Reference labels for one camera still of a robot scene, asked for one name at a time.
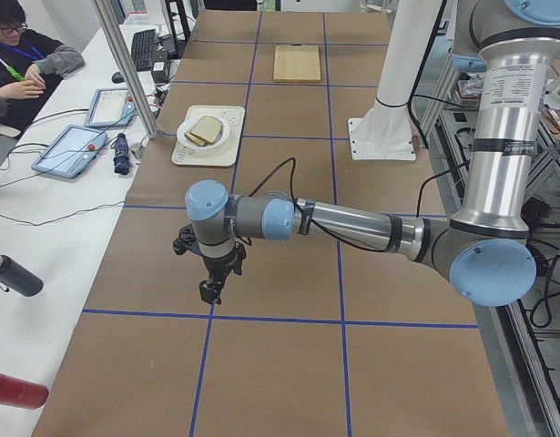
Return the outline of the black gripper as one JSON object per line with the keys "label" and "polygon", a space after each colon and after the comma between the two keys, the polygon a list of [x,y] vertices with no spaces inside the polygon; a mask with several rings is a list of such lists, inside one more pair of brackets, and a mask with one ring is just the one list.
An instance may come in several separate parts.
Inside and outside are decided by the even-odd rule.
{"label": "black gripper", "polygon": [[209,305],[221,304],[221,292],[230,273],[242,275],[242,263],[247,251],[242,243],[236,243],[233,249],[222,257],[212,258],[203,255],[203,263],[209,277],[199,283],[201,300]]}

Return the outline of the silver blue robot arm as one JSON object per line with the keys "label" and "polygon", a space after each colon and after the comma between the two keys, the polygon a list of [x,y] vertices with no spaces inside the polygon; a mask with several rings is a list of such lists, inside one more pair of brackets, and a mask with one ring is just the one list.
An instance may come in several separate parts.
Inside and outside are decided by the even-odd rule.
{"label": "silver blue robot arm", "polygon": [[481,306],[507,305],[531,289],[536,266],[521,209],[548,70],[560,56],[560,1],[462,1],[453,48],[486,68],[459,210],[447,221],[402,218],[305,198],[232,195],[217,181],[197,182],[173,249],[203,259],[205,302],[219,303],[227,276],[240,273],[244,238],[286,240],[314,228],[427,265]]}

